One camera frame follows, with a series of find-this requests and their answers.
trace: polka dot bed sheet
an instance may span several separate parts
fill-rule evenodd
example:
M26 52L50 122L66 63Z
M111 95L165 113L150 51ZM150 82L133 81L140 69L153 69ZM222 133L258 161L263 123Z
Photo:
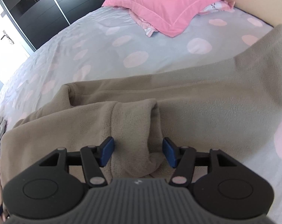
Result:
M0 115L9 130L49 102L62 84L215 63L243 52L270 30L235 8L197 15L174 38L161 33L148 38L125 9L100 8L54 36L21 65L0 92ZM282 223L282 123L273 139L243 163L274 187L269 216Z

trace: white door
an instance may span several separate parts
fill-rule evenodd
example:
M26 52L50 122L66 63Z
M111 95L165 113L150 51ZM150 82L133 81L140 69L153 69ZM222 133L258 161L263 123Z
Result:
M20 40L23 38L8 16L1 16L2 12L0 5L0 81L5 84L30 54L21 45Z

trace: bed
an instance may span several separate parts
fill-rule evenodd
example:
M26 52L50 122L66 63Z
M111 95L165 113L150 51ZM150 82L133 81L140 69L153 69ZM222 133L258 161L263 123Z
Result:
M48 103L62 84L215 63L243 52L282 23L282 0L236 0L236 7L197 15L174 38L146 37L125 9L103 7L87 14L38 49L5 84L0 115L7 130ZM261 165L265 156L275 173ZM282 123L275 137L243 163L273 186L269 217L282 224Z

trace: door frame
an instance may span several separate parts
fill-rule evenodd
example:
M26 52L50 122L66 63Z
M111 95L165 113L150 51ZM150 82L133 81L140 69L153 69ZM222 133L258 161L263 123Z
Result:
M2 6L3 11L8 16L9 20L12 22L12 24L14 25L18 33L21 35L23 41L20 41L20 44L24 47L24 49L27 51L29 55L32 55L36 51L36 48L33 46L33 44L31 44L30 40L26 37L22 29L19 27L19 25L15 21L15 19L12 17L11 13L5 6L3 0L0 0L0 5Z

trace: black wardrobe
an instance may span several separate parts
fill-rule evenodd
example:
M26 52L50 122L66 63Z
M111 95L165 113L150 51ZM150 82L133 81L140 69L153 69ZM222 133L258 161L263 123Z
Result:
M103 2L104 0L3 0L36 49L69 24L100 8Z

